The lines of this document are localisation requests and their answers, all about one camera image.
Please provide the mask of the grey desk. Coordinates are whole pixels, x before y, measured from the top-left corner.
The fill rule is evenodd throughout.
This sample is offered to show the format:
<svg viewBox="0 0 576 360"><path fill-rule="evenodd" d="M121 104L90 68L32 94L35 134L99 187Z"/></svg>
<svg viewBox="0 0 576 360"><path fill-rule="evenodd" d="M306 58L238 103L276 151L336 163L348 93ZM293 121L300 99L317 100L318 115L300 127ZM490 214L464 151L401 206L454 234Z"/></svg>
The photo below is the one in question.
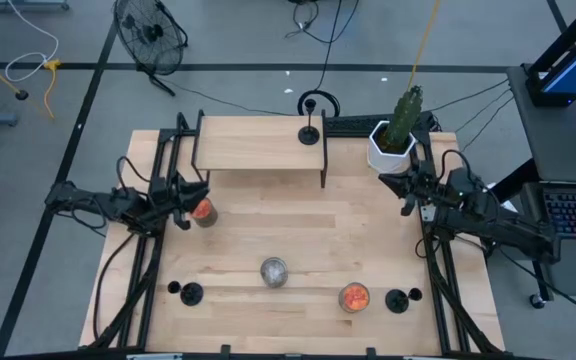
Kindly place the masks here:
<svg viewBox="0 0 576 360"><path fill-rule="evenodd" d="M576 183L576 101L567 107L536 107L524 70L509 67L506 74L540 178Z"/></svg>

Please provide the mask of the black floor fan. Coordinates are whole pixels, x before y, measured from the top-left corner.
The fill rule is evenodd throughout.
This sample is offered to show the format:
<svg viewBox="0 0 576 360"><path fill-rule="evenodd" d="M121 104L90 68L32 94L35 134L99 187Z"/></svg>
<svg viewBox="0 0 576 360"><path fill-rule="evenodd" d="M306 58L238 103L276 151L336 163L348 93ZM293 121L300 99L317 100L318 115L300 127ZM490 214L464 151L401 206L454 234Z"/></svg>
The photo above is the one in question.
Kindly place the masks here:
<svg viewBox="0 0 576 360"><path fill-rule="evenodd" d="M188 35L162 0L115 0L113 23L119 40L150 83L174 97L159 76L177 71Z"/></svg>

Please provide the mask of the candle tin with grey wax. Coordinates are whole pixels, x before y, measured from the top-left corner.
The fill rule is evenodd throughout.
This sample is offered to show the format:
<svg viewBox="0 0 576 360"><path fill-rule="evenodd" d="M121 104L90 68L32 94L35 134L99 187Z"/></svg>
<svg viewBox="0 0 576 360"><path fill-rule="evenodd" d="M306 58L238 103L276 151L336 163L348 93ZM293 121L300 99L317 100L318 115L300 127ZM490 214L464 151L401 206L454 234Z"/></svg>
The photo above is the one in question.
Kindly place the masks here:
<svg viewBox="0 0 576 360"><path fill-rule="evenodd" d="M278 257L266 259L260 267L260 274L263 282L269 288L280 288L288 280L287 265Z"/></svg>

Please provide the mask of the green cactus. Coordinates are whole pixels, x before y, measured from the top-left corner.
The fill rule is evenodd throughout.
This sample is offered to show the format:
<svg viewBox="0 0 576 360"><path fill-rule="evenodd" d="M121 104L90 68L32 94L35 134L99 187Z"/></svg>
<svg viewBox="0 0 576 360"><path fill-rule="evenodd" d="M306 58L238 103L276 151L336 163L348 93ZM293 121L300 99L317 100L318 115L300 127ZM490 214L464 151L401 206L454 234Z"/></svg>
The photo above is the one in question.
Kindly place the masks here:
<svg viewBox="0 0 576 360"><path fill-rule="evenodd" d="M389 122L385 143L392 152L402 152L408 143L408 136L417 122L423 103L423 90L419 85L412 86L398 100L393 119Z"/></svg>

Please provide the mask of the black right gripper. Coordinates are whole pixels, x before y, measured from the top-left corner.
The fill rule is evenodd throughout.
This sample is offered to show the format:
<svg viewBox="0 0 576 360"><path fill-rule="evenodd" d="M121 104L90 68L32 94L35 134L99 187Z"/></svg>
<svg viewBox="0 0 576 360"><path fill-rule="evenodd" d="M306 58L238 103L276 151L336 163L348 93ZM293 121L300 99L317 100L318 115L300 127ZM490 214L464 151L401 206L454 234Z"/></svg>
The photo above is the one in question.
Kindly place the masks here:
<svg viewBox="0 0 576 360"><path fill-rule="evenodd" d="M448 206L446 188L439 183L435 174L435 166L429 161L420 161L412 164L407 173L378 175L378 179L393 188L393 192L404 201L400 210L402 216L410 216L415 205L421 203Z"/></svg>

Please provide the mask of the black aluminium frame rails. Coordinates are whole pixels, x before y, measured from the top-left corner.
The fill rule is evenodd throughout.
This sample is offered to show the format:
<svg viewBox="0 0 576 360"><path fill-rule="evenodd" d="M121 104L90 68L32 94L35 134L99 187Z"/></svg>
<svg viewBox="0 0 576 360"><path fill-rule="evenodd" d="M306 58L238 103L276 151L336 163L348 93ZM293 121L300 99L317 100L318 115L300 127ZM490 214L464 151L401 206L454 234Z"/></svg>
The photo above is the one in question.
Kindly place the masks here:
<svg viewBox="0 0 576 360"><path fill-rule="evenodd" d="M441 354L456 358L470 356L473 354L470 342L473 342L482 355L503 354L504 351L495 346L478 328L461 303L449 241L436 239L435 231L431 227L432 221L423 219L422 210L419 210L419 217L422 221L422 245L431 281ZM448 303L453 314L459 350L452 350L450 346L448 322L444 311L445 302Z"/></svg>
<svg viewBox="0 0 576 360"><path fill-rule="evenodd" d="M181 149L181 138L185 135L191 135L189 125L183 114L177 115L177 124L175 129L162 130L156 148L155 157L158 154L163 156L159 175L167 178L173 171L177 171L177 160ZM154 290L159 271L159 263L163 248L163 237L165 234L165 224L162 232L157 237L140 237L129 232L126 238L116 250L111 253L104 263L95 287L92 331L94 341L89 344L91 348L108 348L113 341L117 341L120 347L127 341L126 332L129 330L133 310L140 300L144 301L146 308L150 307L154 299ZM125 248L132 238L138 239L133 269L128 284L128 293L124 304L118 310L117 314L109 325L104 329L99 329L99 309L101 301L101 290L111 262Z"/></svg>

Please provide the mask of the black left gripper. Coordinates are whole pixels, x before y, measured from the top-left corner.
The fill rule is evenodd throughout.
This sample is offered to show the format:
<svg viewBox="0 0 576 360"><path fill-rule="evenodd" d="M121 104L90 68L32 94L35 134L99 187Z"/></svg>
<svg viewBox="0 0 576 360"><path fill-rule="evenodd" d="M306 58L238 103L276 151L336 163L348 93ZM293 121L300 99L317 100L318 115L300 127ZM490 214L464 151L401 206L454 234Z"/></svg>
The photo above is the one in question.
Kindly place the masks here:
<svg viewBox="0 0 576 360"><path fill-rule="evenodd" d="M155 177L150 180L148 190L151 219L163 221L172 214L177 227L189 229L191 225L185 214L192 213L209 191L208 182L187 181L181 173L169 179Z"/></svg>

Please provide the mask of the wooden shelf with black legs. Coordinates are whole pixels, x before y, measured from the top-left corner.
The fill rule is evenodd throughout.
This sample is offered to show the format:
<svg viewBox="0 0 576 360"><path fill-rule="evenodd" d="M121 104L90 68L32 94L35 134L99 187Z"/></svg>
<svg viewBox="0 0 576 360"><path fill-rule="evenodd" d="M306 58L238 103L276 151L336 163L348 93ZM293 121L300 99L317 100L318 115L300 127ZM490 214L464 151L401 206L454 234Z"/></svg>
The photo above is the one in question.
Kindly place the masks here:
<svg viewBox="0 0 576 360"><path fill-rule="evenodd" d="M216 116L198 114L191 165L197 171L318 170L326 185L326 117L312 116L320 134L314 145L298 139L308 116Z"/></svg>

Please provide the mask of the candle tin with orange wax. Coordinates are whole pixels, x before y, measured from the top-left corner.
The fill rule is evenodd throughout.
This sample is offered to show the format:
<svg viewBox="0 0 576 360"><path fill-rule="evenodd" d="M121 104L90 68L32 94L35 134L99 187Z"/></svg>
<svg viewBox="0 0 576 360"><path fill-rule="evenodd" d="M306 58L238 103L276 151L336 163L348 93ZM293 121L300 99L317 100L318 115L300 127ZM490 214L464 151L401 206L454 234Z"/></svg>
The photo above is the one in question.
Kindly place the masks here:
<svg viewBox="0 0 576 360"><path fill-rule="evenodd" d="M208 228L216 224L218 212L209 198L204 198L190 213L195 224L202 228Z"/></svg>
<svg viewBox="0 0 576 360"><path fill-rule="evenodd" d="M338 302L341 309L345 312L360 312L369 306L370 293L363 284L352 282L340 290Z"/></svg>

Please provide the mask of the black metal candlestick holder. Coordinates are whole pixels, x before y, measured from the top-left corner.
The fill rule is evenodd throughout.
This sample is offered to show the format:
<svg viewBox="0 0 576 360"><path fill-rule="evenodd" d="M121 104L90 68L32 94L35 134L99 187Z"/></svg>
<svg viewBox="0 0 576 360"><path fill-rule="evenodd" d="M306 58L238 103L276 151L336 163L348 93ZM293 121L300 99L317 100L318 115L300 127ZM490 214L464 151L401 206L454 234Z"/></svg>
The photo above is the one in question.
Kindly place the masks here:
<svg viewBox="0 0 576 360"><path fill-rule="evenodd" d="M316 101L307 99L304 103L308 114L307 125L302 127L298 132L298 139L304 145L314 145L319 141L319 131L312 126L312 114L316 107Z"/></svg>
<svg viewBox="0 0 576 360"><path fill-rule="evenodd" d="M419 288L412 288L407 293L400 289L392 289L385 296L385 305L389 311L401 314L408 310L411 301L420 301L423 293Z"/></svg>
<svg viewBox="0 0 576 360"><path fill-rule="evenodd" d="M203 287L196 282L189 282L181 285L178 281L171 281L167 285L170 294L178 294L182 303L186 306L198 305L204 295Z"/></svg>

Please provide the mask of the white paper sheet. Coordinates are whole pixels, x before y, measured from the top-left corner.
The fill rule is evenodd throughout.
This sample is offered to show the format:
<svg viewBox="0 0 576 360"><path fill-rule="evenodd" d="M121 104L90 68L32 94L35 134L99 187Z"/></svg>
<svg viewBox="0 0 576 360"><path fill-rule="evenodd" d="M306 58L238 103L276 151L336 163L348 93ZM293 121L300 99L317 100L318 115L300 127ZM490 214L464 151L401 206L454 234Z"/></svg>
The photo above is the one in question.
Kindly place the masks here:
<svg viewBox="0 0 576 360"><path fill-rule="evenodd" d="M495 182L489 183L489 184L487 184L487 188L488 188L488 189L492 189L495 185L496 185ZM515 206L514 206L509 200L505 201L505 202L502 204L502 207L505 208L505 209L507 209L507 210L509 210L509 211L513 211L513 212L517 213L517 209L515 208Z"/></svg>

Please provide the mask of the white plant pot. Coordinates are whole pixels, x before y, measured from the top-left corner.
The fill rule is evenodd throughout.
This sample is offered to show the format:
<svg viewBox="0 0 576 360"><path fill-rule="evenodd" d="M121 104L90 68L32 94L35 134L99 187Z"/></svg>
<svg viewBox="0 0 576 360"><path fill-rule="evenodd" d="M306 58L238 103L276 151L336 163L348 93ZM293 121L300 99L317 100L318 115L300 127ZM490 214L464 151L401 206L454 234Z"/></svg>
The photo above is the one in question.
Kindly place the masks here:
<svg viewBox="0 0 576 360"><path fill-rule="evenodd" d="M385 120L378 122L368 138L367 163L378 173L397 173L404 171L409 165L410 153L417 143L417 139L410 133L407 144L401 153L382 151L377 144L377 137L387 128L388 124L389 122Z"/></svg>

